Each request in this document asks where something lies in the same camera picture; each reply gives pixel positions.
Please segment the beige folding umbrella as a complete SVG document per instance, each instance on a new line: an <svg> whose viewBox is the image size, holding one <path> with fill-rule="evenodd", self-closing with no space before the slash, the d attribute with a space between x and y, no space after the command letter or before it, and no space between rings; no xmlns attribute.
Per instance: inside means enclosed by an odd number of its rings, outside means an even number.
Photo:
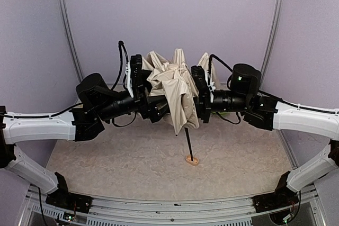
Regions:
<svg viewBox="0 0 339 226"><path fill-rule="evenodd" d="M176 135L184 128L199 128L194 99L199 92L185 60L184 50L175 49L172 60L155 51L142 57L143 70L150 71L147 81L151 84L149 96L166 97L169 113L164 120L171 124Z"/></svg>

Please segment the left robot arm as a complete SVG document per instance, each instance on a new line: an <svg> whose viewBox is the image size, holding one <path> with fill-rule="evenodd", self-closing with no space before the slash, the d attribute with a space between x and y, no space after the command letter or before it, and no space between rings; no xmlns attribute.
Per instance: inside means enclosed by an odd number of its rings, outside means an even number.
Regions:
<svg viewBox="0 0 339 226"><path fill-rule="evenodd" d="M80 103L59 113L23 115L7 112L1 106L1 168L11 171L46 193L47 204L88 213L92 197L69 191L64 176L52 172L29 158L17 146L23 141L90 141L104 131L104 124L116 117L139 113L143 119L158 122L169 113L164 95L150 96L148 71L132 78L132 91L114 91L99 73L84 78L76 87Z"/></svg>

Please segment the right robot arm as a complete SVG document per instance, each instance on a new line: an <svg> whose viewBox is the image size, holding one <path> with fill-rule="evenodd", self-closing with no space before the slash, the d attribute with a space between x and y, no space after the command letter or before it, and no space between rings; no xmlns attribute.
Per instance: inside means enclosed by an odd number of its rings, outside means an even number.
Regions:
<svg viewBox="0 0 339 226"><path fill-rule="evenodd" d="M338 110L292 104L260 91L261 72L247 64L234 65L226 91L215 89L211 75L201 66L193 66L191 74L199 91L194 100L197 115L204 123L209 122L211 112L234 112L258 129L294 130L329 138L315 157L284 173L273 192L253 197L257 213L296 204L299 191L338 169Z"/></svg>

